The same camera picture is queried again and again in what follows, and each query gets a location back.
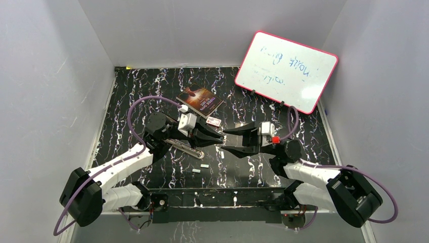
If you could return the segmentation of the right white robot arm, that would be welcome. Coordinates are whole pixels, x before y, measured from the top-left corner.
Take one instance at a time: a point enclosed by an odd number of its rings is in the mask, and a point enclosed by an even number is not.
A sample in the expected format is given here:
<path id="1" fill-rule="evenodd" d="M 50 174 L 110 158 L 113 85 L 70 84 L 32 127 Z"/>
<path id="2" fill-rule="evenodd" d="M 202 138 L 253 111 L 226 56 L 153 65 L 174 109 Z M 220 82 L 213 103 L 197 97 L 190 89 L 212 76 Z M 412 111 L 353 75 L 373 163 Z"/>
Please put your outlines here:
<path id="1" fill-rule="evenodd" d="M 293 182 L 284 189 L 274 203 L 297 210 L 302 205 L 338 213 L 349 225 L 361 227 L 382 205 L 380 194 L 356 168 L 323 167 L 302 160 L 298 140 L 281 139 L 275 135 L 275 126 L 269 121 L 254 122 L 223 131 L 242 137 L 242 146 L 224 146 L 237 158 L 265 153 L 272 171 Z"/>

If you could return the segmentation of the beige stapler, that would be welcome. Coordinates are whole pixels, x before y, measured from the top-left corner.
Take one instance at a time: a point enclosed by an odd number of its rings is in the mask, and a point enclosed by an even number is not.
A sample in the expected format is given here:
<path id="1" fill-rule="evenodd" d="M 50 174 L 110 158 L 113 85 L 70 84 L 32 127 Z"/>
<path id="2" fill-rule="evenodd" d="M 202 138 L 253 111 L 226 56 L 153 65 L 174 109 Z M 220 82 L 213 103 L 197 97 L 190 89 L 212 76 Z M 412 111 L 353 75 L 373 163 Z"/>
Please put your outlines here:
<path id="1" fill-rule="evenodd" d="M 172 147 L 179 149 L 182 152 L 187 153 L 188 155 L 195 157 L 197 159 L 203 159 L 205 154 L 203 151 L 194 149 L 190 147 L 189 145 L 175 139 L 166 139 L 166 143 L 170 144 Z"/>

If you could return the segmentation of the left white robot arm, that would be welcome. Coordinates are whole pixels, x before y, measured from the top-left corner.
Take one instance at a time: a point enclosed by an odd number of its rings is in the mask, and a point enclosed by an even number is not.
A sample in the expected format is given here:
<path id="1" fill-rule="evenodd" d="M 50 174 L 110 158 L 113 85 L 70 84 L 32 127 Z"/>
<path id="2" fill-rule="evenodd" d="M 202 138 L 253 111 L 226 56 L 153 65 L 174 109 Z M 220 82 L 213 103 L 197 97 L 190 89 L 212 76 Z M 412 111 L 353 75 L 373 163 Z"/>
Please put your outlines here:
<path id="1" fill-rule="evenodd" d="M 60 196 L 60 204 L 76 223 L 85 227 L 102 212 L 124 207 L 145 211 L 152 205 L 151 192 L 136 181 L 126 186 L 117 184 L 132 173 L 162 159 L 170 150 L 170 141 L 189 142 L 189 148 L 223 143 L 223 136 L 211 128 L 205 119 L 192 113 L 181 114 L 180 120 L 155 112 L 146 119 L 143 144 L 101 166 L 85 171 L 75 169 Z"/>

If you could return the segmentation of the red white staple box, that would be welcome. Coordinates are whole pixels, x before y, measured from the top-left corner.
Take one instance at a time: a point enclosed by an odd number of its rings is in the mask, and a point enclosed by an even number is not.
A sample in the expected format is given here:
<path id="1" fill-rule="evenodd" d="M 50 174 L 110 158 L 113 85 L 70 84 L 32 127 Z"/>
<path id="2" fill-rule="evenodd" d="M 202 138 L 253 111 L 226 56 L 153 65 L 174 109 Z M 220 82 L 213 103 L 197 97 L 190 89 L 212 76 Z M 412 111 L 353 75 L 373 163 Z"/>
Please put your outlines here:
<path id="1" fill-rule="evenodd" d="M 214 118 L 214 117 L 211 117 L 211 116 L 209 116 L 207 119 L 206 119 L 206 123 L 207 124 L 209 124 L 209 125 L 211 125 L 211 126 L 215 126 L 215 127 L 219 127 L 220 126 L 220 124 L 221 124 L 221 120 L 220 119 L 218 119 L 218 118 Z"/>

